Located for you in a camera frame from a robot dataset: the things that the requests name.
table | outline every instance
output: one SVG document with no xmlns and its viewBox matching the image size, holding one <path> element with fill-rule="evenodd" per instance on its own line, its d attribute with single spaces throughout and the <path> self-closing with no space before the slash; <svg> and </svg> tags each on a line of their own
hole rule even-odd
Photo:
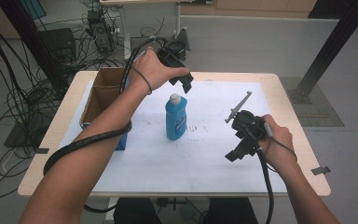
<svg viewBox="0 0 358 224">
<path fill-rule="evenodd" d="M 311 169 L 317 168 L 318 164 L 313 151 L 310 147 L 310 143 L 307 140 L 306 135 L 296 118 L 296 114 L 286 96 L 286 93 L 282 87 L 279 78 L 273 74 L 250 74 L 250 73 L 199 73 L 193 72 L 195 81 L 225 81 L 225 82 L 249 82 L 249 83 L 260 83 L 268 107 L 272 116 L 282 126 L 286 126 L 291 130 L 294 136 L 294 146 L 296 154 L 298 156 L 298 163 L 303 170 L 305 177 L 309 180 L 311 186 L 314 188 L 316 193 L 320 196 L 326 196 L 330 194 L 330 188 L 326 179 L 323 175 L 314 175 Z M 82 96 L 84 95 L 85 89 L 91 80 L 96 76 L 96 72 L 93 71 L 82 71 L 76 74 L 72 85 L 66 93 L 62 104 L 51 122 L 48 132 L 45 135 L 40 147 L 49 148 L 48 154 L 36 154 L 34 159 L 22 179 L 19 186 L 19 194 L 23 196 L 31 196 L 34 193 L 35 188 L 43 178 L 43 167 L 48 157 L 59 148 L 62 138 L 67 132 L 68 126 L 71 122 L 72 116 L 74 115 Z M 267 196 L 265 189 L 260 192 L 109 192 L 99 191 L 92 192 L 91 196 L 104 196 L 104 197 L 120 197 L 120 196 L 200 196 L 200 197 L 211 197 L 211 196 Z"/>
<path fill-rule="evenodd" d="M 175 37 L 179 35 L 181 31 L 180 27 L 180 2 L 191 2 L 193 0 L 100 0 L 101 5 L 105 6 L 115 6 L 118 9 L 118 13 L 121 18 L 121 25 L 123 28 L 124 34 L 124 58 L 128 59 L 131 55 L 131 38 L 130 33 L 128 32 L 128 25 L 126 19 L 126 13 L 124 5 L 127 4 L 150 4 L 150 3 L 175 3 L 176 4 L 176 30 L 174 31 Z"/>
</svg>

white bottle cap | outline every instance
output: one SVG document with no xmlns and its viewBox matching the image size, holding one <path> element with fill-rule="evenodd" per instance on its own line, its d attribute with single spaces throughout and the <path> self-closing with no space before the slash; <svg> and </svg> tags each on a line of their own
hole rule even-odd
<svg viewBox="0 0 358 224">
<path fill-rule="evenodd" d="M 179 94 L 174 93 L 174 94 L 172 94 L 172 95 L 170 96 L 170 102 L 171 102 L 171 104 L 173 104 L 173 105 L 179 105 L 179 104 L 180 104 L 180 100 L 181 100 L 181 97 L 180 97 Z"/>
</svg>

plastic bottle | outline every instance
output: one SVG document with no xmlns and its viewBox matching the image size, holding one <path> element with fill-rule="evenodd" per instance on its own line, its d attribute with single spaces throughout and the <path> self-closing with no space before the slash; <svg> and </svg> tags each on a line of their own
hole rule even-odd
<svg viewBox="0 0 358 224">
<path fill-rule="evenodd" d="M 180 138 L 186 130 L 187 99 L 174 93 L 165 105 L 167 137 L 171 140 Z"/>
</svg>

black tape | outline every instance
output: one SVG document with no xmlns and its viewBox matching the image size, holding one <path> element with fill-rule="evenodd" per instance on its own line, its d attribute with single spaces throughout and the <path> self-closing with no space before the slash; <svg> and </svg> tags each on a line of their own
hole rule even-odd
<svg viewBox="0 0 358 224">
<path fill-rule="evenodd" d="M 312 170 L 312 172 L 313 172 L 313 174 L 314 175 L 320 175 L 320 174 L 327 174 L 327 173 L 330 173 L 331 172 L 331 170 L 330 170 L 330 168 L 328 168 L 327 166 L 325 166 L 325 167 L 318 167 L 318 168 L 315 168 L 315 169 L 313 169 Z"/>
<path fill-rule="evenodd" d="M 36 154 L 48 154 L 49 148 L 45 148 L 45 147 L 40 147 L 37 148 L 34 153 Z"/>
</svg>

person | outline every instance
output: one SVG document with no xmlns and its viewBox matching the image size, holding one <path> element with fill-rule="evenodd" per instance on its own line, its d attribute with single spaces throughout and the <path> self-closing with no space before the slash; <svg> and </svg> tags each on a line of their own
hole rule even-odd
<svg viewBox="0 0 358 224">
<path fill-rule="evenodd" d="M 126 90 L 75 139 L 118 130 L 127 125 L 138 105 L 152 90 L 173 77 L 185 76 L 188 68 L 170 68 L 161 64 L 155 51 L 146 54 L 134 65 Z M 264 116 L 274 138 L 293 148 L 289 130 L 280 127 L 271 115 Z M 118 137 L 83 147 L 59 159 L 46 173 L 28 202 L 20 223 L 79 223 L 83 206 L 109 162 Z M 259 142 L 267 162 L 280 174 L 287 186 L 298 223 L 338 223 L 302 174 L 293 154 L 266 137 Z"/>
</svg>

